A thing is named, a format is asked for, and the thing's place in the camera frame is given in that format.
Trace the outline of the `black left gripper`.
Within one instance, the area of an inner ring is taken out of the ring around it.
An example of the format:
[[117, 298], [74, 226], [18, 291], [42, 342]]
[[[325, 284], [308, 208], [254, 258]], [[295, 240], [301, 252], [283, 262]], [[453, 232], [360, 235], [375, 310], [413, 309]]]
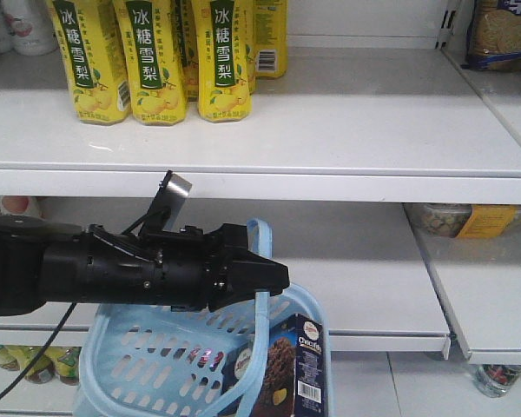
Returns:
[[224, 223], [206, 234], [186, 226], [141, 237], [92, 225], [85, 249], [82, 302], [216, 311], [259, 292], [280, 295], [290, 285], [286, 265], [247, 254], [244, 225]]

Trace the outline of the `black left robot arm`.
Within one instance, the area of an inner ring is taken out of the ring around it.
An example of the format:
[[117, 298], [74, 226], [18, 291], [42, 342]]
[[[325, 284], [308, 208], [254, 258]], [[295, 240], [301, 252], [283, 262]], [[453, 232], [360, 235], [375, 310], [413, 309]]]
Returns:
[[289, 284], [285, 265], [249, 249], [243, 225], [115, 235], [96, 224], [0, 215], [0, 317], [48, 302], [214, 311]]

